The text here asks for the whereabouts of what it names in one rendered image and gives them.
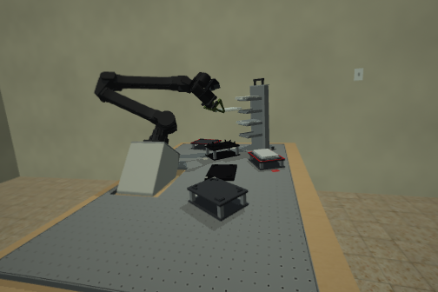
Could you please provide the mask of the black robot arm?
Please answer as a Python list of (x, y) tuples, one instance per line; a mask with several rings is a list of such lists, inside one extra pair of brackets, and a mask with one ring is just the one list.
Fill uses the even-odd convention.
[(199, 72), (193, 80), (188, 76), (121, 76), (115, 72), (106, 71), (100, 74), (94, 91), (98, 98), (104, 103), (115, 104), (155, 124), (149, 140), (143, 140), (144, 142), (169, 143), (167, 135), (177, 131), (174, 114), (168, 110), (152, 109), (116, 92), (122, 89), (175, 90), (192, 92), (196, 97), (199, 97), (205, 90), (204, 95), (211, 100), (214, 96), (211, 91), (220, 89), (220, 84), (205, 72)]

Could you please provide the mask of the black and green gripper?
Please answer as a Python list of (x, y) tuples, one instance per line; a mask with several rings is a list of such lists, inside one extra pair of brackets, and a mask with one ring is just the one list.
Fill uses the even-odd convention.
[[(204, 92), (205, 92), (205, 90), (204, 90)], [(207, 98), (204, 95), (204, 92), (198, 97), (202, 101), (202, 106), (205, 105), (204, 108), (206, 110), (212, 110), (214, 112), (216, 112), (216, 110), (217, 110), (219, 112), (224, 113), (225, 109), (224, 109), (223, 104), (222, 104), (222, 99), (219, 98), (218, 101), (215, 101), (215, 103), (214, 103), (213, 101), (217, 99), (217, 96), (213, 96), (213, 98), (210, 100), (209, 98)], [(221, 104), (222, 110), (216, 108), (219, 103)]]

